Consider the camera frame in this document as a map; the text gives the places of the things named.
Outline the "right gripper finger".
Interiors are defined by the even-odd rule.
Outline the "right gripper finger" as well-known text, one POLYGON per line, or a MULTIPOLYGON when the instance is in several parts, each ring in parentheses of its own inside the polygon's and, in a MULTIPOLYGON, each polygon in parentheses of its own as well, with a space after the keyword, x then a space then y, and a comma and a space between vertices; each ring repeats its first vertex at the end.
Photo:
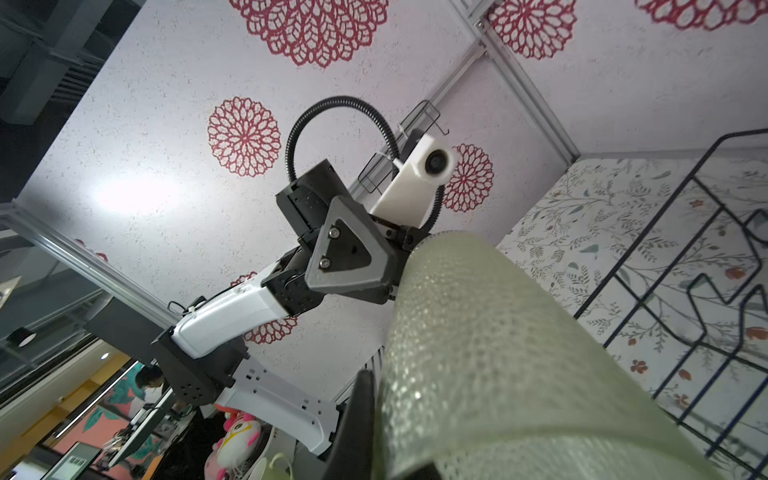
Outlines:
POLYGON ((373 469, 375 376, 360 370, 332 445, 323 480, 369 480, 373 469))

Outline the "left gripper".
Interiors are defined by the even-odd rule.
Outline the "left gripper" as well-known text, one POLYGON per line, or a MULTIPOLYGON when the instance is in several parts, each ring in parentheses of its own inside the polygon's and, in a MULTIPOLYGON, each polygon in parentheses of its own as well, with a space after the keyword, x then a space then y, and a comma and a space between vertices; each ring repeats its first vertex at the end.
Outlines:
POLYGON ((341 295, 374 304, 395 298, 405 264, 430 233, 370 215, 324 160, 276 195, 298 246, 275 267, 275 298, 341 295))

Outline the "frosted pale green cup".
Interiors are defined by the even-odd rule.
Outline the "frosted pale green cup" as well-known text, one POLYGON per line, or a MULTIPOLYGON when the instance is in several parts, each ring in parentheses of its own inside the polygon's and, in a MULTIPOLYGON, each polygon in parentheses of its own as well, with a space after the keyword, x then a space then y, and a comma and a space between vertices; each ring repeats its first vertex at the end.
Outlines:
POLYGON ((429 237, 399 286, 373 475, 713 479, 715 468, 543 288, 483 239, 429 237))

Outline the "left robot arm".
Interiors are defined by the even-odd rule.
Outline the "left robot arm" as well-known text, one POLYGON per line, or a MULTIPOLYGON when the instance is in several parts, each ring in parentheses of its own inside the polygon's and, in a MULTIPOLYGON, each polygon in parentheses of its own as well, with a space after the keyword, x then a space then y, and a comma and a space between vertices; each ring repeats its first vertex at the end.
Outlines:
POLYGON ((326 453, 342 415, 315 386, 341 390, 375 352, 367 330, 390 324, 405 261, 452 169, 403 162, 366 207, 322 161, 269 196, 293 234, 254 277, 197 300, 152 344, 175 395, 245 412, 326 453))

